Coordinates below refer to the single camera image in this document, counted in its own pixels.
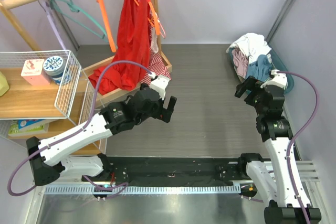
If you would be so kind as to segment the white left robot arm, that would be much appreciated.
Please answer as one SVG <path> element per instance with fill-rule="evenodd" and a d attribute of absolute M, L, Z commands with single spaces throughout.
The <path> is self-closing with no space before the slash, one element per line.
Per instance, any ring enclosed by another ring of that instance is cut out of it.
<path fill-rule="evenodd" d="M 74 158 L 70 155 L 97 140 L 131 130 L 148 118 L 169 123 L 177 98 L 171 96 L 167 108 L 163 106 L 164 101 L 158 89 L 143 84 L 135 95 L 109 103 L 91 120 L 54 137 L 43 140 L 35 136 L 29 138 L 26 145 L 35 185 L 48 185 L 66 173 L 107 181 L 112 169 L 103 154 Z"/>

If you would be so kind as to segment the blue tank top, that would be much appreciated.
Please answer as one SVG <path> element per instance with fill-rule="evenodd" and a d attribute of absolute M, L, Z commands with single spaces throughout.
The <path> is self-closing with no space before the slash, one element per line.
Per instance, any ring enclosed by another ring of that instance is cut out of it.
<path fill-rule="evenodd" d="M 272 63 L 269 58 L 266 55 L 260 55 L 255 62 L 248 65 L 245 79 L 252 76 L 261 82 L 266 82 L 271 71 Z"/>

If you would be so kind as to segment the orange plastic hanger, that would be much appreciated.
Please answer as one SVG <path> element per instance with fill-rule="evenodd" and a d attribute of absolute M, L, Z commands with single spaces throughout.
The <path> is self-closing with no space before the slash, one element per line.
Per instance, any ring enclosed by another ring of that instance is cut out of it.
<path fill-rule="evenodd" d="M 108 18 L 108 14 L 107 14 L 107 10 L 104 4 L 104 0 L 97 0 L 97 3 L 99 4 L 99 8 L 101 11 L 101 15 L 102 15 L 102 19 L 103 19 L 103 23 L 106 29 L 106 34 L 107 34 L 107 38 L 108 38 L 108 42 L 111 48 L 112 52 L 116 52 L 117 48 L 115 45 L 115 42 L 113 40 L 113 35 L 112 35 L 112 30 L 110 27 L 110 22 L 109 22 L 109 18 Z"/>

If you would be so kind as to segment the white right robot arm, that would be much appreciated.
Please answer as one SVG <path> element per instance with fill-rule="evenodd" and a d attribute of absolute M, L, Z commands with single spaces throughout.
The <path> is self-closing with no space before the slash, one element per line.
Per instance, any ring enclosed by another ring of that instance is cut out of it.
<path fill-rule="evenodd" d="M 285 74 L 275 73 L 267 82 L 249 76 L 236 87 L 236 97 L 250 93 L 244 99 L 255 108 L 256 128 L 269 153 L 272 173 L 259 154 L 241 154 L 237 173 L 242 179 L 251 179 L 260 194 L 265 223 L 319 223 L 319 208 L 312 206 L 303 188 L 297 168 L 290 123 L 283 116 Z"/>

